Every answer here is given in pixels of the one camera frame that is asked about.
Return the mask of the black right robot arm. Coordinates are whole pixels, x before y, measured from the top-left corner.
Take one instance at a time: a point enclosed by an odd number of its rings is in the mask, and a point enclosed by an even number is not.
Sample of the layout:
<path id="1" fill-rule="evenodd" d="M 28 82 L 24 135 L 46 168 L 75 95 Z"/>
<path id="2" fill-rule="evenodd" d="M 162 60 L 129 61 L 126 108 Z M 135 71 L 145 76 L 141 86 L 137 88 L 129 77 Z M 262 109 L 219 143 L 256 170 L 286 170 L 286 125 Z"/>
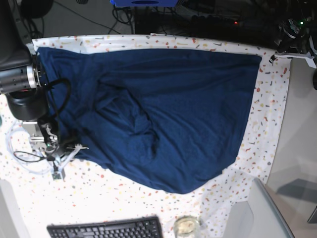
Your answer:
<path id="1" fill-rule="evenodd" d="M 0 92 L 12 115 L 21 121 L 40 160 L 72 159 L 83 147 L 62 139 L 59 116 L 69 102 L 71 84 L 61 78 L 41 83 L 46 72 L 18 32 L 22 24 L 16 1 L 0 2 Z"/>

